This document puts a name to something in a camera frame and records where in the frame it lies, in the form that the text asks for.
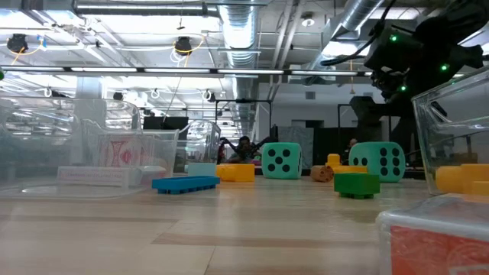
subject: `black wire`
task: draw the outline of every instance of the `black wire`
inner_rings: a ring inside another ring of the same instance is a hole
[[[385,11],[382,14],[382,17],[377,24],[383,24],[385,22],[385,18],[387,17],[389,10],[394,6],[395,3],[396,3],[396,0],[390,1],[389,5],[385,8]],[[378,38],[378,35],[379,35],[378,32],[374,33],[374,35],[367,41],[367,43],[365,43],[362,47],[360,47],[353,54],[346,56],[346,57],[321,61],[321,66],[334,66],[334,65],[338,65],[340,63],[344,63],[344,62],[349,61],[349,60],[358,59],[359,58],[358,54],[360,54],[363,50],[365,50],[368,46],[370,46]]]

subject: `ventilation duct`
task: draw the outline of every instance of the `ventilation duct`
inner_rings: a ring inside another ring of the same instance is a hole
[[[384,0],[348,0],[345,5],[345,11],[335,18],[326,22],[322,31],[322,42],[324,47],[333,38],[344,37],[345,39],[358,39],[360,29],[369,19],[374,11],[384,2]],[[325,60],[322,55],[324,48],[318,53],[314,61],[307,64],[308,70],[323,70],[320,62]]]
[[[222,35],[225,47],[236,50],[251,50],[255,47],[257,36],[258,7],[249,5],[220,5]],[[256,68],[256,53],[231,51],[227,52],[229,66],[233,69]],[[235,99],[256,99],[258,80],[250,77],[233,77],[232,88]],[[241,124],[243,134],[253,128],[252,108],[237,106],[233,114]]]

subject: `fluorescent light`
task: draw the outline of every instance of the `fluorescent light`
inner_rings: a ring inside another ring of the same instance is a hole
[[[14,70],[14,71],[49,71],[49,72],[60,72],[64,71],[62,67],[39,67],[39,66],[3,66],[4,70]]]
[[[233,73],[233,74],[266,74],[266,75],[281,75],[283,70],[236,70],[236,69],[220,69],[218,73]]]
[[[73,72],[101,72],[101,73],[136,73],[136,68],[121,68],[121,67],[73,67]]]
[[[78,9],[82,8],[93,8],[93,9],[141,9],[141,10],[148,10],[148,9],[153,9],[153,10],[165,10],[165,9],[182,9],[182,10],[187,10],[187,11],[195,11],[195,10],[200,10],[200,7],[196,6],[185,6],[185,5],[78,5],[76,6]],[[209,8],[210,11],[215,11],[215,8]]]
[[[299,76],[356,76],[358,72],[347,71],[292,71],[293,75]]]
[[[144,69],[146,73],[210,73],[209,69]]]

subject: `plastic storage container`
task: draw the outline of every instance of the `plastic storage container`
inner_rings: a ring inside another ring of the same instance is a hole
[[[381,275],[489,272],[489,198],[444,195],[377,217]]]
[[[175,172],[183,173],[189,163],[217,163],[221,128],[208,120],[194,120],[185,129],[186,140],[178,140]]]
[[[0,97],[0,196],[93,198],[142,190],[145,167],[160,165],[167,152],[174,159],[176,133],[143,134],[138,110],[127,102]],[[171,161],[159,167],[172,169]]]
[[[433,195],[489,195],[489,67],[413,98]]]

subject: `green block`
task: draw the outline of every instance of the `green block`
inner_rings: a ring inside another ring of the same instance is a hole
[[[263,175],[269,179],[297,180],[303,171],[302,150],[297,143],[265,144],[261,155]]]
[[[350,150],[351,166],[366,166],[383,183],[399,182],[406,171],[403,148],[395,142],[361,142]]]
[[[346,198],[371,199],[374,194],[381,192],[379,176],[367,173],[337,173],[335,192]]]

